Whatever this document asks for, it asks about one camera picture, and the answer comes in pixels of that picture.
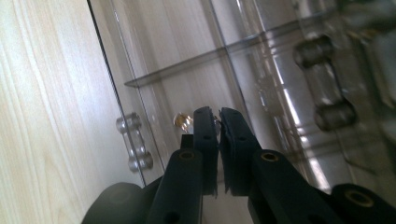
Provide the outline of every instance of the light wood grain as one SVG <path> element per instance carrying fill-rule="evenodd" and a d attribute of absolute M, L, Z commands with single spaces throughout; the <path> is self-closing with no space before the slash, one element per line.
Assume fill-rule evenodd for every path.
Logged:
<path fill-rule="evenodd" d="M 85 1 L 0 2 L 0 223 L 79 223 L 138 183 Z"/>

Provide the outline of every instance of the wooden surface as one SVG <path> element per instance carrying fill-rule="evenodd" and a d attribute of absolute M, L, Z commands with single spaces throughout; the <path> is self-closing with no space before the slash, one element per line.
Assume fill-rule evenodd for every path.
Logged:
<path fill-rule="evenodd" d="M 138 182 L 86 1 L 0 1 L 0 223 L 79 223 Z"/>

